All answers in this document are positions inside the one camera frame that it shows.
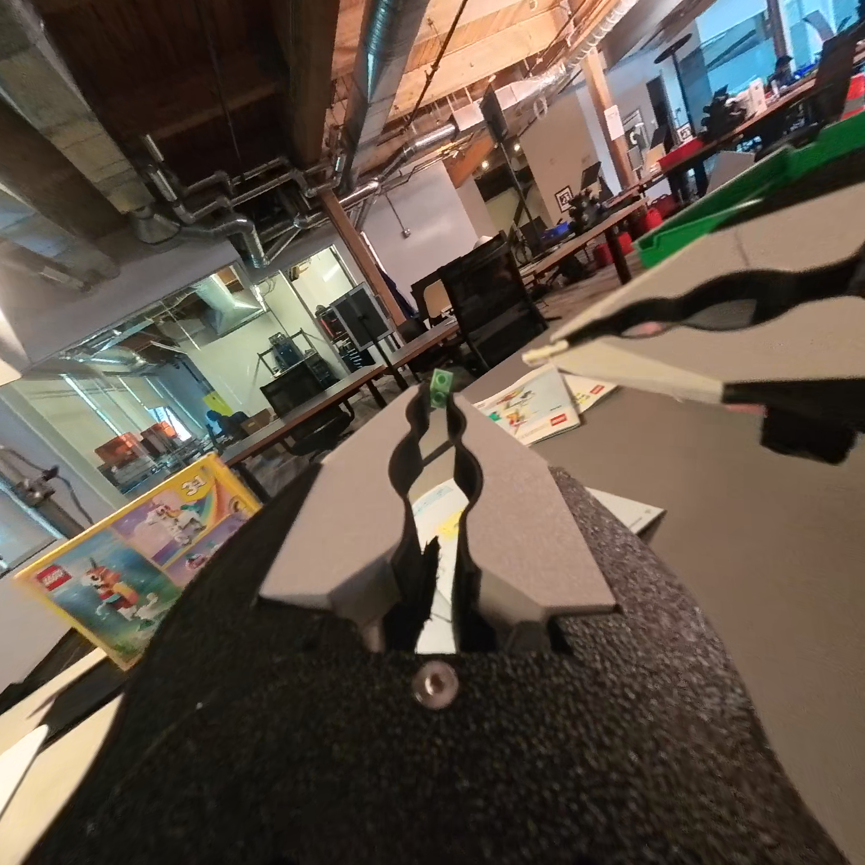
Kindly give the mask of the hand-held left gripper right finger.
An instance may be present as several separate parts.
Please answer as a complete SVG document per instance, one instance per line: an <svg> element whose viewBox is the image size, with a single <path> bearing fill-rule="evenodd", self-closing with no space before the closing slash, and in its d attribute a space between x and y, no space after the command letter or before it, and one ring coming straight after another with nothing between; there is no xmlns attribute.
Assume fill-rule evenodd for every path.
<svg viewBox="0 0 865 865"><path fill-rule="evenodd" d="M449 397L446 420L466 498L451 588L457 651L544 651L553 619L616 611L547 462L462 396Z"/></svg>

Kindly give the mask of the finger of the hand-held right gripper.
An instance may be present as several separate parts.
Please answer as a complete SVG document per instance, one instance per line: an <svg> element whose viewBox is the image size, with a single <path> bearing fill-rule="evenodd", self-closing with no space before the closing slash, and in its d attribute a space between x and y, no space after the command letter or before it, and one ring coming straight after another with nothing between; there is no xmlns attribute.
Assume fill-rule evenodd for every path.
<svg viewBox="0 0 865 865"><path fill-rule="evenodd" d="M862 201L805 201L710 232L552 332L550 342L652 298L684 297L708 281L758 271L802 273L858 252L864 241Z"/></svg>
<svg viewBox="0 0 865 865"><path fill-rule="evenodd" d="M863 317L779 317L744 330L677 327L550 346L567 373L710 404L729 385L862 379L863 353Z"/></svg>

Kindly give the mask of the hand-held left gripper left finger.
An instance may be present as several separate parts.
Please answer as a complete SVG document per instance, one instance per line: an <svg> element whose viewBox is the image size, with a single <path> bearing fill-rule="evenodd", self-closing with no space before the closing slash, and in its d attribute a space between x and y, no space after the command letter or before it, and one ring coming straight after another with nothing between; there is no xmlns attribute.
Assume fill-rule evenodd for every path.
<svg viewBox="0 0 865 865"><path fill-rule="evenodd" d="M314 466L260 598L348 620L373 651L416 648L432 612L433 559L408 492L430 412L430 388L409 387Z"/></svg>

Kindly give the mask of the open lego instruction booklet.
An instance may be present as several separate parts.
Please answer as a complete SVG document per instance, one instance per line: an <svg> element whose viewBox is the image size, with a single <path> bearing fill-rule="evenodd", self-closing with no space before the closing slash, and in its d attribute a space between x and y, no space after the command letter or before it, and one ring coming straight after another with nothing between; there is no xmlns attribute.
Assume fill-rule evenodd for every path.
<svg viewBox="0 0 865 865"><path fill-rule="evenodd" d="M587 492L634 535L641 535L666 513L664 508L609 492L591 488ZM438 568L431 622L425 626L423 633L435 631L439 625L451 624L451 591L456 573L460 517L467 501L456 481L448 478L420 495L413 504L415 525L421 542L438 541Z"/></svg>

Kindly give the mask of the colourful lego set box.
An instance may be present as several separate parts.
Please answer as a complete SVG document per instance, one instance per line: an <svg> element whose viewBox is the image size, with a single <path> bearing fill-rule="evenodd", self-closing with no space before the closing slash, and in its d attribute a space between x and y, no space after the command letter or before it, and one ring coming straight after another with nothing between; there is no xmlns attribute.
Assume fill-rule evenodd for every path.
<svg viewBox="0 0 865 865"><path fill-rule="evenodd" d="M189 582L261 506L210 453L23 568L13 584L128 670Z"/></svg>

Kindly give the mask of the green plastic bin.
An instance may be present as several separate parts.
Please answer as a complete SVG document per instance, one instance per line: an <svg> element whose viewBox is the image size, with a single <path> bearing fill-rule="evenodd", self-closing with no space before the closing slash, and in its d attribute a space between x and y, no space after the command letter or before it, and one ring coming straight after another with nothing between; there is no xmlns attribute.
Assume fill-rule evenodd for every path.
<svg viewBox="0 0 865 865"><path fill-rule="evenodd" d="M645 268L723 228L863 182L864 113L825 126L807 145L784 146L637 241Z"/></svg>

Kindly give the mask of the small white instruction booklet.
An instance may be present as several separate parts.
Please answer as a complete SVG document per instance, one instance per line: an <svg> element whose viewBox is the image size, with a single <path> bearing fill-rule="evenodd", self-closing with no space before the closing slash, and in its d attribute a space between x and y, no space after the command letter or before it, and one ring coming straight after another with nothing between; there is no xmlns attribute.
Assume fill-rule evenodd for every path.
<svg viewBox="0 0 865 865"><path fill-rule="evenodd" d="M619 388L610 382L594 381L572 373L562 373L562 377L580 415Z"/></svg>

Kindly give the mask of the long dark wooden table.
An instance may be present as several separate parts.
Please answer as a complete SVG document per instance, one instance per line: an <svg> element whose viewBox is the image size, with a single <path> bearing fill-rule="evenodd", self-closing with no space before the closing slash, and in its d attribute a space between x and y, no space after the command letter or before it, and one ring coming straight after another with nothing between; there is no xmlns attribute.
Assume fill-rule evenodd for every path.
<svg viewBox="0 0 865 865"><path fill-rule="evenodd" d="M388 368L381 363L359 369L321 394L292 409L286 416L276 418L239 443L228 447L222 453L222 463L227 467L233 467L257 456L283 439L291 437L292 431L297 426L317 417L332 405L347 402L351 396L384 373L388 373Z"/></svg>

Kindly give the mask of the bird cover instruction booklet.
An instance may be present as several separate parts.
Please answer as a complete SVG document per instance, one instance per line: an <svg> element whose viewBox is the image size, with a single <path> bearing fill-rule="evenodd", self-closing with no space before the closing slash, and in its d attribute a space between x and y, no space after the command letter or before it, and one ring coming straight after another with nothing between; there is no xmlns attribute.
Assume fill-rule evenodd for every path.
<svg viewBox="0 0 865 865"><path fill-rule="evenodd" d="M562 374L551 365L535 369L474 406L525 446L581 426L574 398Z"/></svg>

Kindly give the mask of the black cabinet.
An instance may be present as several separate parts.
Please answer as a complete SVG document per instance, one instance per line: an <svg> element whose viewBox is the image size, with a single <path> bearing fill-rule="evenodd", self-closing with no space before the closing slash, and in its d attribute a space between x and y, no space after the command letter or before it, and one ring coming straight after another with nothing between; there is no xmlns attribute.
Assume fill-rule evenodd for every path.
<svg viewBox="0 0 865 865"><path fill-rule="evenodd" d="M260 386L259 391L274 415L282 417L337 382L338 378L329 364L313 356L283 370L269 383Z"/></svg>

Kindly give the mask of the wooden table black legs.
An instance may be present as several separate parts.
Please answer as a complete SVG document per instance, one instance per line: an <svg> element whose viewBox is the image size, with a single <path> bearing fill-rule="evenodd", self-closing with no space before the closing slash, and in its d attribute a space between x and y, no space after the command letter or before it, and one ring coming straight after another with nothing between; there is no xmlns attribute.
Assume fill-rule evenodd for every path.
<svg viewBox="0 0 865 865"><path fill-rule="evenodd" d="M525 287L535 283L540 277L550 269L556 267L558 263L568 256L575 254L578 250L585 248L592 241L600 237L605 238L611 253L616 247L619 251L617 258L614 255L613 260L620 276L621 282L627 282L631 278L631 272L624 262L624 253L621 250L621 243L618 240L618 229L627 222L633 215L643 213L648 209L648 201L640 198L627 207L609 214L600 223L591 227L588 231L582 232L573 238L557 244L549 251L543 253L539 258L533 260L528 265L519 268L519 273Z"/></svg>

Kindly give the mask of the black office chair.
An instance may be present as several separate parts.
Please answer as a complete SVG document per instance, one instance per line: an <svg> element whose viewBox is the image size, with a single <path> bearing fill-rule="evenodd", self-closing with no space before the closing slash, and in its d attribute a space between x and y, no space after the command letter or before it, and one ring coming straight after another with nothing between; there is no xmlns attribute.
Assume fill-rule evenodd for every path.
<svg viewBox="0 0 865 865"><path fill-rule="evenodd" d="M548 330L504 232L440 266L438 277L460 333L484 372Z"/></svg>

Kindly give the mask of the black floor lamp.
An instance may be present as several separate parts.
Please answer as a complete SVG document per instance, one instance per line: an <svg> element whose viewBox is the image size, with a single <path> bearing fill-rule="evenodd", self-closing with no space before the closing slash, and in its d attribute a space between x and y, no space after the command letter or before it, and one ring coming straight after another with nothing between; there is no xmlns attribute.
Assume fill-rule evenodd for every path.
<svg viewBox="0 0 865 865"><path fill-rule="evenodd" d="M691 34L685 33L684 36L672 42L656 59L655 64L662 64L666 60L670 59L673 63L676 73L676 81L680 90L681 98L679 101L681 102L682 109L684 111L684 115L687 118L687 121L684 121L682 124L677 126L677 134L682 142L689 138L694 138L696 136L695 133L695 125L692 114L690 112L690 107L687 102L687 93L683 80L682 70L680 67L679 59L677 57L677 51L681 50L685 44L690 40Z"/></svg>

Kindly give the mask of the metal vent hood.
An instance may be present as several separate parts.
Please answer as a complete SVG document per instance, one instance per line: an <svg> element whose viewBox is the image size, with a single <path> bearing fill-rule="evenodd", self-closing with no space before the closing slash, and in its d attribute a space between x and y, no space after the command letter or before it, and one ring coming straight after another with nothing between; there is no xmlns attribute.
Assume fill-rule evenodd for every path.
<svg viewBox="0 0 865 865"><path fill-rule="evenodd" d="M223 337L265 316L265 306L240 281L224 283L217 275L204 278L178 294L184 319L201 322L213 338Z"/></svg>

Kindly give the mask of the grey ceiling pipe cluster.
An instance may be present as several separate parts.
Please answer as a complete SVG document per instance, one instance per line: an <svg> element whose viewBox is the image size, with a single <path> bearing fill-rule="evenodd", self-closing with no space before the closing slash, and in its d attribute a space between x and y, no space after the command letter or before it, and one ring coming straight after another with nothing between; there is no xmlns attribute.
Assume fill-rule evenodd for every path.
<svg viewBox="0 0 865 865"><path fill-rule="evenodd" d="M302 232L328 222L324 210L290 211L287 218L260 229L241 207L263 196L292 186L303 204L335 191L350 164L350 153L340 147L332 157L311 168L296 167L286 156L278 156L237 176L219 169L199 181L182 184L169 169L152 135L140 137L149 156L144 173L156 189L167 212L147 204L130 214L132 232L142 242L155 246L181 233L206 239L238 238L241 250L255 269L270 265Z"/></svg>

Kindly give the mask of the black wall speaker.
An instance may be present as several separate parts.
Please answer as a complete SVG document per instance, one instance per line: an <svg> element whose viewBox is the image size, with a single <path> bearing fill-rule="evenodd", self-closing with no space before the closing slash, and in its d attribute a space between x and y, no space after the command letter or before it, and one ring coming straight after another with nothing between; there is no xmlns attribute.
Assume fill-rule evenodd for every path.
<svg viewBox="0 0 865 865"><path fill-rule="evenodd" d="M510 115L517 99L513 85L498 89L489 85L480 101L480 110L488 131L496 146L501 146L509 136Z"/></svg>

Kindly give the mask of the wooden support post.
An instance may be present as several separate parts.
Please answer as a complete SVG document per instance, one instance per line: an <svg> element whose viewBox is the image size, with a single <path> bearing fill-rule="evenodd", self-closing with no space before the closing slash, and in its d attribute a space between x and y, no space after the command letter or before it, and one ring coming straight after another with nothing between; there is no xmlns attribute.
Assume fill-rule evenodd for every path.
<svg viewBox="0 0 865 865"><path fill-rule="evenodd" d="M343 241L344 245L347 246L356 265L362 272L364 280L368 283L376 297L384 303L388 315L395 326L397 334L395 339L397 338L399 340L401 344L400 347L403 348L405 341L399 334L398 327L405 323L405 315L396 301L393 292L390 290L387 282L380 273L367 245L362 240L361 235L357 232L332 189L325 189L319 195L319 199L323 210L330 219L330 222L333 224L339 237Z"/></svg>

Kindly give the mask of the silver ventilation duct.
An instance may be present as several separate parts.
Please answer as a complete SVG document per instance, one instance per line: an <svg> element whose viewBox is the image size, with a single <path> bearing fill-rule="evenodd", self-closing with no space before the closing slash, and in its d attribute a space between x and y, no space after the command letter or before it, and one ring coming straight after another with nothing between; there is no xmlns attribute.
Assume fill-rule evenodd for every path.
<svg viewBox="0 0 865 865"><path fill-rule="evenodd" d="M362 157L373 150L387 123L428 4L427 1L365 4L342 125L341 193L348 193L355 186Z"/></svg>

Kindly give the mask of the wide silver ceiling duct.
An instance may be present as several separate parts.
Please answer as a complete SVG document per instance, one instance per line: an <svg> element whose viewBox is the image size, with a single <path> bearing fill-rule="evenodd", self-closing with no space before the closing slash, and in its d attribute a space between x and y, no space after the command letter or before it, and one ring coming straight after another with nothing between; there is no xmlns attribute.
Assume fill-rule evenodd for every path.
<svg viewBox="0 0 865 865"><path fill-rule="evenodd" d="M123 214L153 196L45 34L31 2L1 3L2 98Z"/></svg>

